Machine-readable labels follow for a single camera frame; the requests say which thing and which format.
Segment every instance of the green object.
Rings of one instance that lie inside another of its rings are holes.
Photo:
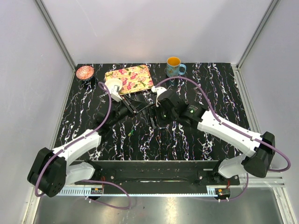
[[[132,129],[132,130],[130,131],[130,133],[128,134],[128,136],[130,137],[130,136],[133,134],[133,132],[134,132],[134,129]]]

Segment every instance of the metal floor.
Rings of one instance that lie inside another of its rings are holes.
[[[125,197],[99,200],[126,206]],[[281,224],[272,189],[249,188],[238,200],[217,203],[207,198],[133,197],[130,210],[116,210],[83,197],[41,198],[34,224]]]

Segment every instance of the mug handle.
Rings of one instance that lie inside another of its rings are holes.
[[[183,74],[186,73],[186,69],[187,69],[187,68],[186,68],[186,66],[185,66],[184,64],[180,64],[179,67],[180,67],[180,68],[184,68],[184,71],[183,71],[183,72],[179,71],[179,69],[178,69],[178,74],[179,74],[180,76],[182,76]]]

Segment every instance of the black marble tabletop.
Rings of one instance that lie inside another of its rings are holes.
[[[94,77],[82,82],[76,77],[71,86],[66,108],[60,124],[55,147],[63,145],[94,128],[97,112],[106,113],[108,95],[97,86],[104,81],[107,71],[128,68],[140,64],[88,64],[95,70]],[[154,84],[162,81],[166,64],[147,63]],[[217,114],[227,120],[249,129],[245,110],[229,63],[186,63],[185,77],[195,80],[203,88]],[[186,101],[207,105],[200,91],[192,83],[184,80],[169,81],[164,87],[175,90]],[[151,91],[131,94],[141,95],[152,103]],[[211,134],[173,122],[164,129],[153,129],[140,114],[134,118],[126,117],[112,129],[97,148],[84,154],[79,160],[219,160],[232,158],[240,152],[223,140]]]

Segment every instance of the mug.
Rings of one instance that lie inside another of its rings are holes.
[[[168,77],[174,77],[183,75],[186,73],[186,66],[181,64],[181,60],[178,57],[170,57],[167,59],[166,74]]]

